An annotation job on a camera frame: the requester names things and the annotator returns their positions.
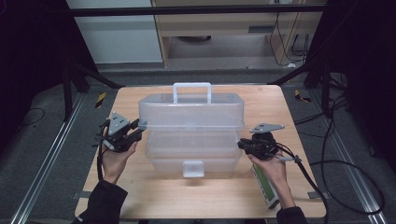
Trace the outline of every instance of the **metal rail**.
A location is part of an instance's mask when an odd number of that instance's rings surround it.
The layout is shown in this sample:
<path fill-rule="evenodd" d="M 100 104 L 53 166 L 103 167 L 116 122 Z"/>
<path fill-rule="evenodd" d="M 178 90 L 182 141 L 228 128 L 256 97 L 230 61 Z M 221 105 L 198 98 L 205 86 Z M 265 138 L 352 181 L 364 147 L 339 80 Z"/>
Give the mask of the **metal rail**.
<path fill-rule="evenodd" d="M 64 144 L 64 140 L 66 139 L 75 119 L 80 110 L 82 100 L 84 98 L 83 93 L 79 93 L 76 99 L 73 113 L 71 114 L 69 120 L 65 121 L 61 127 L 61 130 L 58 132 L 54 142 L 52 143 L 51 148 L 49 149 L 49 153 L 47 154 L 46 159 L 44 159 L 43 164 L 40 167 L 40 170 L 35 176 L 35 179 L 24 196 L 21 205 L 18 210 L 15 212 L 14 216 L 11 219 L 11 224 L 23 224 L 26 222 L 27 218 L 32 211 L 33 206 L 35 205 L 35 201 L 38 198 L 41 190 L 44 187 L 44 184 L 47 180 L 47 177 L 50 174 L 53 164 L 58 157 L 59 152 Z"/>
<path fill-rule="evenodd" d="M 237 5 L 237 6 L 193 6 L 193 7 L 115 7 L 78 8 L 67 10 L 47 9 L 49 15 L 73 17 L 143 16 L 180 14 L 221 14 L 221 13 L 268 13 L 268 12 L 318 12 L 340 8 L 341 5 L 300 4 L 300 5 Z"/>
<path fill-rule="evenodd" d="M 319 99 L 318 96 L 315 94 L 315 91 L 309 91 L 309 92 L 311 96 L 313 96 L 312 99 L 316 107 L 318 108 L 319 111 L 321 111 L 321 107 L 319 105 Z M 329 128 L 330 123 L 326 118 L 323 119 L 323 122 L 325 123 L 326 127 Z M 335 151 L 338 157 L 340 158 L 340 160 L 355 164 L 351 156 L 347 152 L 347 148 L 344 145 L 343 140 L 341 139 L 337 130 L 334 130 L 332 134 L 332 141 L 334 143 Z M 358 198 L 361 201 L 361 205 L 363 206 L 364 210 L 366 212 L 376 211 L 379 208 L 379 205 L 375 200 L 375 196 L 371 192 L 370 187 L 365 181 L 364 176 L 361 174 L 361 172 L 348 166 L 346 167 L 346 174 L 348 175 L 349 181 L 351 182 L 352 187 L 354 188 L 356 194 L 358 195 Z M 373 224 L 388 223 L 382 212 L 376 215 L 370 215 L 368 216 L 368 218 Z"/>

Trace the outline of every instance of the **white cabinet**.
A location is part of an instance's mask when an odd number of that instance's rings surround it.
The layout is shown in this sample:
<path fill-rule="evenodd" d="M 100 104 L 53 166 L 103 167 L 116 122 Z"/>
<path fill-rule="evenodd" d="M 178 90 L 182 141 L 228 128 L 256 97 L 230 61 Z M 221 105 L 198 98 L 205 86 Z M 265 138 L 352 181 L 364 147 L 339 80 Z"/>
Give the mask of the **white cabinet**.
<path fill-rule="evenodd" d="M 268 5 L 272 0 L 151 0 L 155 7 L 177 6 L 238 6 Z M 289 0 L 292 4 L 326 3 L 327 0 Z M 287 60 L 293 38 L 299 34 L 313 34 L 318 26 L 321 12 L 282 13 L 224 13 L 159 15 L 157 27 L 163 50 L 163 61 L 167 65 L 172 36 L 189 35 L 262 35 L 271 36 L 271 46 L 276 60 Z"/>
<path fill-rule="evenodd" d="M 149 0 L 67 0 L 70 8 L 151 7 Z M 97 64 L 161 63 L 153 16 L 76 17 Z"/>

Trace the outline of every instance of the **black sleeve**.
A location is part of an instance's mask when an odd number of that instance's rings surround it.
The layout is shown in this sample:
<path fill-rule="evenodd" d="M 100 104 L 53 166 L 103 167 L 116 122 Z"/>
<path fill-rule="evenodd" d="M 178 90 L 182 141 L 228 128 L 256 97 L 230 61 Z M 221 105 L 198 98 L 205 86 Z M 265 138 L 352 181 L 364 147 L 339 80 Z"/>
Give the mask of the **black sleeve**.
<path fill-rule="evenodd" d="M 303 210 L 300 207 L 290 207 L 281 209 L 276 213 L 276 220 L 278 224 L 307 224 Z"/>
<path fill-rule="evenodd" d="M 88 207 L 73 224 L 118 224 L 120 210 L 128 192 L 105 180 L 99 181 L 88 200 Z"/>

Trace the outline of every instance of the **cable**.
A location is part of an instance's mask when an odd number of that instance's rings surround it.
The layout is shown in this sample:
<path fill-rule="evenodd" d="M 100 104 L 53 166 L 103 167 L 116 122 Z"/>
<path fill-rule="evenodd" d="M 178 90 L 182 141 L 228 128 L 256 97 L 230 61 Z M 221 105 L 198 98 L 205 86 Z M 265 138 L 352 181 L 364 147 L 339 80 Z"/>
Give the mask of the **cable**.
<path fill-rule="evenodd" d="M 324 136 L 319 136 L 319 135 L 315 135 L 315 134 L 312 134 L 312 133 L 301 133 L 301 132 L 298 132 L 299 134 L 303 134 L 303 135 L 308 135 L 308 136 L 311 136 L 311 137 L 317 137 L 317 138 L 324 138 Z"/>
<path fill-rule="evenodd" d="M 344 80 L 342 79 L 342 77 L 343 77 L 343 76 L 341 76 L 341 80 L 338 80 L 337 78 L 335 78 L 335 77 L 333 77 L 332 75 L 330 75 L 330 81 L 332 82 L 332 83 L 331 83 L 331 86 L 332 86 L 334 89 L 337 89 L 337 90 L 339 90 L 339 91 L 345 91 L 345 90 L 347 89 L 347 85 L 344 84 Z"/>
<path fill-rule="evenodd" d="M 279 39 L 280 39 L 280 42 L 281 42 L 281 44 L 282 44 L 283 53 L 285 54 L 285 56 L 291 61 L 291 63 L 300 62 L 301 60 L 294 60 L 294 59 L 291 59 L 291 58 L 288 56 L 288 53 L 286 52 L 285 44 L 284 44 L 283 39 L 282 39 L 282 35 L 280 34 L 280 30 L 279 30 L 279 26 L 278 26 L 278 21 L 279 21 L 279 12 L 276 13 L 276 21 L 275 21 L 275 24 L 274 24 L 274 29 L 273 29 L 273 31 L 271 32 L 270 40 L 269 40 L 269 41 L 270 41 L 270 46 L 271 46 L 272 52 L 274 53 L 274 55 L 276 55 L 276 54 L 275 54 L 275 51 L 274 51 L 274 48 L 273 48 L 273 46 L 272 46 L 272 37 L 273 37 L 273 34 L 274 34 L 275 29 L 277 28 L 277 32 L 278 32 L 278 34 L 279 34 Z M 275 58 L 275 60 L 276 60 L 276 63 L 277 63 L 278 65 L 281 65 L 281 66 L 287 65 L 287 64 L 282 64 L 282 63 L 278 62 L 276 58 Z"/>
<path fill-rule="evenodd" d="M 107 148 L 105 149 L 105 151 L 103 151 L 102 145 L 103 145 L 103 140 L 105 139 L 104 137 L 106 137 L 106 135 L 107 135 L 107 133 L 105 133 L 105 128 L 108 128 L 109 125 L 110 125 L 110 119 L 106 119 L 106 121 L 102 124 L 101 131 L 100 131 L 99 149 L 98 149 L 98 155 L 96 157 L 96 168 L 97 168 L 99 180 L 103 179 L 103 171 L 102 171 L 103 155 L 107 151 Z"/>
<path fill-rule="evenodd" d="M 334 104 L 334 105 L 330 108 L 330 110 L 336 110 L 336 109 L 338 109 L 338 108 L 344 106 L 344 105 L 342 105 L 342 103 L 343 103 L 343 102 L 346 102 L 346 101 L 347 101 L 347 100 L 343 100 L 343 101 L 341 101 L 341 102 L 339 102 L 339 103 L 337 103 L 337 104 Z M 316 115 L 311 115 L 311 116 L 308 116 L 308 117 L 303 118 L 303 119 L 297 119 L 297 120 L 294 121 L 294 125 L 299 125 L 299 124 L 302 124 L 302 123 L 307 123 L 308 121 L 317 119 L 317 118 L 319 118 L 319 117 L 322 116 L 322 115 L 326 115 L 326 113 L 321 112 L 321 113 L 318 113 L 318 114 L 316 114 Z"/>
<path fill-rule="evenodd" d="M 308 54 L 308 40 L 309 40 L 309 35 L 305 35 L 305 41 L 304 41 L 304 47 L 303 49 L 296 50 L 294 49 L 295 43 L 297 42 L 299 35 L 296 35 L 294 37 L 293 44 L 291 45 L 291 52 L 293 53 L 294 56 L 302 57 L 301 61 L 303 61 L 303 64 L 305 63 L 306 55 Z"/>
<path fill-rule="evenodd" d="M 297 155 L 294 155 L 291 150 L 286 147 L 283 144 L 280 143 L 276 143 L 277 144 L 277 148 L 284 151 L 286 154 L 288 154 L 289 156 L 291 156 L 292 158 L 294 158 L 294 162 L 297 163 L 297 165 L 299 166 L 300 170 L 303 172 L 303 175 L 305 177 L 305 179 L 308 181 L 309 185 L 311 185 L 311 187 L 318 193 L 318 195 L 320 196 L 320 199 L 323 201 L 323 205 L 326 209 L 326 214 L 324 216 L 324 224 L 327 224 L 329 222 L 329 205 L 327 203 L 327 199 L 326 197 L 323 195 L 323 193 L 321 192 L 321 190 L 318 188 L 318 186 L 315 184 L 315 182 L 312 180 L 311 176 L 309 176 L 308 172 L 305 170 L 305 167 L 303 166 L 300 158 Z"/>
<path fill-rule="evenodd" d="M 336 105 L 336 101 L 333 102 L 333 107 L 332 107 L 332 108 L 335 108 L 335 105 Z M 330 113 L 331 113 L 331 115 L 330 115 L 330 124 L 329 124 L 329 128 L 328 128 L 328 130 L 327 130 L 327 132 L 326 132 L 326 134 L 325 134 L 325 138 L 324 138 L 324 140 L 323 140 L 320 162 L 314 162 L 313 164 L 317 164 L 317 163 L 320 164 L 320 171 L 321 171 L 321 177 L 322 177 L 323 185 L 324 185 L 325 189 L 328 191 L 329 195 L 330 195 L 336 202 L 340 203 L 340 204 L 343 205 L 345 208 L 347 208 L 347 209 L 349 209 L 349 210 L 351 210 L 351 211 L 353 211 L 353 212 L 359 213 L 359 214 L 363 214 L 363 215 L 375 215 L 375 214 L 378 214 L 378 213 L 380 213 L 380 212 L 383 210 L 383 208 L 385 207 L 385 197 L 384 197 L 384 194 L 382 193 L 382 190 L 381 190 L 381 189 L 379 188 L 379 186 L 374 182 L 374 180 L 373 180 L 366 172 L 364 172 L 361 168 L 359 168 L 359 167 L 356 166 L 356 165 L 353 165 L 353 164 L 348 163 L 348 162 L 345 162 L 345 161 L 325 161 L 325 160 L 324 160 L 327 138 L 330 136 L 330 135 L 329 135 L 330 129 L 331 129 L 332 124 L 333 124 L 333 122 L 334 122 L 334 118 L 333 118 L 334 109 L 331 109 L 331 110 L 330 110 Z M 379 195 L 380 195 L 380 197 L 381 197 L 381 202 L 382 202 L 382 203 L 381 203 L 379 209 L 377 209 L 377 210 L 374 211 L 374 212 L 360 211 L 360 210 L 358 210 L 358 209 L 355 209 L 355 208 L 353 208 L 353 207 L 351 207 L 351 206 L 349 206 L 349 205 L 343 203 L 341 200 L 339 200 L 339 199 L 337 199 L 336 197 L 334 197 L 334 194 L 330 191 L 330 188 L 329 188 L 329 186 L 328 186 L 328 184 L 327 184 L 327 182 L 326 182 L 326 178 L 325 178 L 325 175 L 324 175 L 324 163 L 326 163 L 326 162 L 339 162 L 339 163 L 347 164 L 347 165 L 353 166 L 353 167 L 356 168 L 356 169 L 359 169 L 363 174 L 365 174 L 365 175 L 371 180 L 371 182 L 374 184 L 374 186 L 377 188 L 378 193 L 379 193 Z"/>
<path fill-rule="evenodd" d="M 327 192 L 329 193 L 329 195 L 332 197 L 332 199 L 334 199 L 336 202 L 340 203 L 341 205 L 343 205 L 344 207 L 348 208 L 349 210 L 351 210 L 353 212 L 356 212 L 356 213 L 359 213 L 359 214 L 362 214 L 362 215 L 367 215 L 367 216 L 378 214 L 384 209 L 384 207 L 385 207 L 385 196 L 384 196 L 384 193 L 382 192 L 381 188 L 375 183 L 375 181 L 370 177 L 370 175 L 367 172 L 365 172 L 364 170 L 362 170 L 359 166 L 354 165 L 354 164 L 349 163 L 349 162 L 346 162 L 346 161 L 338 161 L 338 160 L 316 161 L 316 162 L 309 163 L 309 165 L 314 166 L 314 165 L 318 165 L 318 164 L 321 164 L 321 163 L 342 163 L 342 164 L 345 164 L 345 165 L 348 165 L 348 166 L 352 166 L 353 168 L 359 170 L 362 174 L 364 174 L 366 176 L 367 179 L 370 180 L 370 182 L 373 184 L 375 189 L 378 191 L 378 195 L 381 198 L 381 202 L 382 203 L 380 204 L 379 208 L 376 211 L 374 211 L 374 212 L 365 212 L 365 211 L 358 210 L 356 208 L 353 208 L 353 207 L 343 203 L 341 200 L 337 199 L 334 196 L 334 194 L 329 189 L 326 189 Z"/>
<path fill-rule="evenodd" d="M 342 5 L 348 5 L 351 1 L 347 1 L 345 0 L 344 3 L 342 3 Z M 301 74 L 302 72 L 306 72 L 307 70 L 311 69 L 312 67 L 315 66 L 315 64 L 317 62 L 321 62 L 323 61 L 323 57 L 326 57 L 327 52 L 321 52 L 324 51 L 322 50 L 324 47 L 328 47 L 329 43 L 332 41 L 333 37 L 335 36 L 335 34 L 340 30 L 341 26 L 346 22 L 346 20 L 350 17 L 350 15 L 352 14 L 352 12 L 354 11 L 356 5 L 358 4 L 359 0 L 355 0 L 352 7 L 350 7 L 350 10 L 346 13 L 345 17 L 338 23 L 336 24 L 336 27 L 334 29 L 332 29 L 332 31 L 326 35 L 324 37 L 324 40 L 321 41 L 320 45 L 318 45 L 318 47 L 314 50 L 310 50 L 310 54 L 306 57 L 306 59 L 309 61 L 308 63 L 304 64 L 306 66 L 302 66 L 300 68 L 298 68 L 296 71 L 291 72 L 290 74 L 278 79 L 277 81 L 271 82 L 272 84 L 276 84 L 279 85 L 281 83 L 284 83 L 286 81 L 288 81 L 288 79 L 293 78 L 298 76 L 299 74 Z"/>

